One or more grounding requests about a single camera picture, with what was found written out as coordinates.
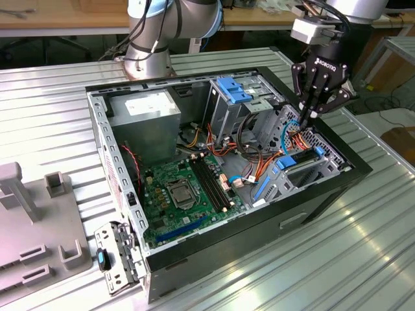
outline green motherboard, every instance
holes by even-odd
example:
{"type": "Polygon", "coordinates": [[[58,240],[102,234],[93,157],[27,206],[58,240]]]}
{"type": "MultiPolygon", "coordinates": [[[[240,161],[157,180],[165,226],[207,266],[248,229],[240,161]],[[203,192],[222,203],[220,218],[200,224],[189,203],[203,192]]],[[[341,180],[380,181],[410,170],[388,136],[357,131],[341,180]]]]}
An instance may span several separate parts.
{"type": "Polygon", "coordinates": [[[218,196],[213,196],[209,191],[209,187],[219,189],[217,186],[221,185],[220,175],[223,174],[215,158],[207,155],[201,165],[206,169],[203,176],[208,177],[206,179],[210,184],[201,177],[199,169],[189,159],[151,167],[145,171],[143,208],[149,228],[144,237],[150,248],[244,211],[243,201],[232,189],[228,192],[221,189],[221,193],[217,192],[220,194],[218,196]],[[228,201],[229,208],[218,209],[219,196],[228,201]]]}

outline expansion slot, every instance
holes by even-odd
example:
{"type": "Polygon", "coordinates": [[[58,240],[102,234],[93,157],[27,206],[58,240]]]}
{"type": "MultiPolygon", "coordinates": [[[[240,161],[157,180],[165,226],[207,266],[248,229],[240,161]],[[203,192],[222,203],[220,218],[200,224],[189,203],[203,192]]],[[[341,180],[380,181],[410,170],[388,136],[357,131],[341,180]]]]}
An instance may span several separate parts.
{"type": "Polygon", "coordinates": [[[189,161],[189,164],[215,211],[220,213],[223,211],[223,208],[229,209],[231,204],[205,161],[200,158],[192,159],[189,161]]]}
{"type": "Polygon", "coordinates": [[[163,235],[157,236],[156,241],[157,242],[163,242],[170,238],[175,238],[176,236],[179,236],[185,232],[188,232],[190,230],[196,229],[197,227],[200,227],[202,225],[203,221],[206,219],[206,217],[202,217],[198,219],[195,222],[192,222],[191,224],[184,225],[183,227],[180,227],[178,229],[175,229],[173,231],[170,231],[168,233],[165,233],[163,235]]]}

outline ram slot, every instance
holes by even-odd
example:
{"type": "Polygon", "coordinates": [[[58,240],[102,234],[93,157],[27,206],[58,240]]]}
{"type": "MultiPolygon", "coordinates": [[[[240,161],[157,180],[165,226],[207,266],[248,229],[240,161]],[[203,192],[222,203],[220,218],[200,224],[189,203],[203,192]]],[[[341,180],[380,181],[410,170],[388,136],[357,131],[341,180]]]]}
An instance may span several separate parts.
{"type": "Polygon", "coordinates": [[[189,164],[215,211],[220,213],[224,207],[230,208],[231,205],[227,197],[213,177],[208,165],[203,160],[190,161],[189,164]]]}

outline aluminum table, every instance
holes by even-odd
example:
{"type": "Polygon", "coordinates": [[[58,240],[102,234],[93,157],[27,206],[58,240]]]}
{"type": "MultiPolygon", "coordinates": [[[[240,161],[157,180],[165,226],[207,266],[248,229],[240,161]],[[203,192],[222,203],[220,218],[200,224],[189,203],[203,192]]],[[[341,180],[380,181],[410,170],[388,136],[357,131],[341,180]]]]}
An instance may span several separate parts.
{"type": "Polygon", "coordinates": [[[383,38],[353,78],[353,85],[364,85],[364,80],[371,81],[392,53],[396,53],[408,63],[415,65],[415,37],[383,38]]]}
{"type": "MultiPolygon", "coordinates": [[[[172,63],[180,75],[266,65],[292,87],[291,63],[270,49],[172,63]]],[[[114,62],[0,72],[0,163],[19,161],[23,181],[56,170],[71,176],[92,256],[94,230],[117,215],[84,87],[125,80],[114,62]]],[[[413,310],[414,169],[346,110],[324,120],[374,171],[319,219],[150,306],[139,287],[111,298],[94,258],[90,270],[3,310],[413,310]]]]}

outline blue pcie slot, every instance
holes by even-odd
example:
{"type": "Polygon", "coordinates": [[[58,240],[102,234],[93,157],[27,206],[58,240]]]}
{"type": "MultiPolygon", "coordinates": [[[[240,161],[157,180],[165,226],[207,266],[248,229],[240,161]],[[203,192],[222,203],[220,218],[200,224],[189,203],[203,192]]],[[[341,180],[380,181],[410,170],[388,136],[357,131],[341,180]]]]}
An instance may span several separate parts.
{"type": "Polygon", "coordinates": [[[178,229],[175,229],[175,230],[170,231],[170,232],[168,232],[168,233],[165,233],[165,234],[163,234],[163,235],[159,235],[159,236],[157,236],[156,241],[157,241],[157,242],[163,242],[163,241],[166,241],[166,240],[168,240],[168,239],[170,239],[170,238],[174,238],[174,237],[176,237],[176,236],[179,236],[179,235],[181,235],[182,233],[185,233],[185,232],[187,232],[187,231],[190,231],[190,230],[196,229],[197,227],[200,227],[200,225],[202,225],[202,222],[203,222],[206,218],[207,218],[207,216],[202,217],[202,218],[199,218],[197,221],[192,222],[191,224],[184,225],[183,227],[180,227],[180,228],[178,228],[178,229]]]}

